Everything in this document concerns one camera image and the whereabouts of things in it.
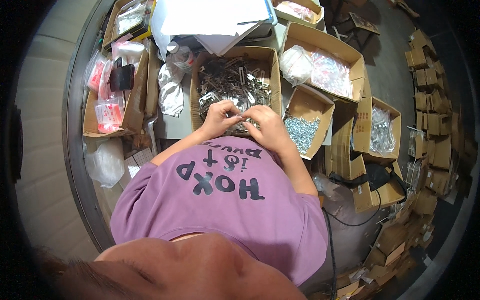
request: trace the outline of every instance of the bag of bolts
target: bag of bolts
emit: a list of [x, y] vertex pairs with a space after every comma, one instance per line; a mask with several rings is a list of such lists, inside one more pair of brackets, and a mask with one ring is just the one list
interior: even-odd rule
[[370, 135], [370, 150], [387, 156], [395, 149], [395, 138], [392, 133], [390, 112], [378, 107], [372, 108], [372, 133]]
[[335, 95], [352, 97], [353, 85], [347, 63], [321, 49], [312, 52], [311, 59], [313, 71], [310, 81], [313, 85]]
[[302, 84], [312, 75], [312, 59], [303, 47], [294, 45], [283, 53], [280, 70], [282, 70], [283, 78], [293, 86]]

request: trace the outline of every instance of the white cloth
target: white cloth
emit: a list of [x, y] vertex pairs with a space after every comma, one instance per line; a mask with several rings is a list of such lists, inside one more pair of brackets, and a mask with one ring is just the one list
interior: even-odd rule
[[160, 105], [164, 115], [180, 117], [183, 110], [181, 80], [184, 75], [185, 72], [174, 65], [171, 56], [168, 55], [165, 64], [158, 73], [158, 84], [160, 85], [158, 105]]

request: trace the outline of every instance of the hand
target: hand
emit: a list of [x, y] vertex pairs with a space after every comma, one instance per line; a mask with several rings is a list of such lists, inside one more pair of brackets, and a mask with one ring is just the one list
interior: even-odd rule
[[221, 136], [230, 126], [233, 126], [244, 120], [241, 116], [227, 118], [226, 113], [231, 111], [234, 114], [240, 114], [240, 110], [233, 105], [230, 100], [223, 100], [213, 103], [208, 108], [207, 118], [204, 124], [198, 129], [205, 140], [211, 140]]
[[250, 135], [263, 147], [276, 152], [279, 156], [297, 153], [297, 146], [290, 139], [282, 119], [271, 108], [255, 105], [243, 113], [244, 118], [252, 118], [260, 125], [258, 130], [253, 124], [244, 122]]

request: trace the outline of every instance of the white plastic bag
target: white plastic bag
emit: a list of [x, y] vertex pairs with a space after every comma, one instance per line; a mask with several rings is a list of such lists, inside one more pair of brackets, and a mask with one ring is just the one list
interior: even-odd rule
[[111, 188], [120, 180], [125, 171], [123, 146], [120, 139], [110, 139], [98, 149], [85, 156], [88, 175], [100, 182], [102, 188]]
[[294, 45], [283, 53], [280, 60], [280, 70], [283, 72], [283, 78], [296, 86], [311, 77], [313, 62], [303, 47]]

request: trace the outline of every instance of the pile of screws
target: pile of screws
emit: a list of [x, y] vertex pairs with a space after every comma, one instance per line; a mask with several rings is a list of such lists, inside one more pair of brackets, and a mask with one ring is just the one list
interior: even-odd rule
[[[251, 65], [257, 60], [238, 56], [232, 59], [213, 59], [205, 62], [198, 73], [200, 86], [200, 118], [205, 121], [208, 108], [212, 103], [228, 99], [244, 112], [254, 105], [271, 106], [272, 90], [265, 82], [265, 71], [256, 68], [250, 71]], [[247, 119], [257, 128], [259, 125], [252, 119]], [[239, 123], [228, 131], [231, 133], [246, 133], [245, 127]]]
[[318, 130], [320, 119], [307, 121], [304, 118], [293, 117], [287, 111], [284, 123], [290, 139], [297, 145], [298, 151], [306, 155]]

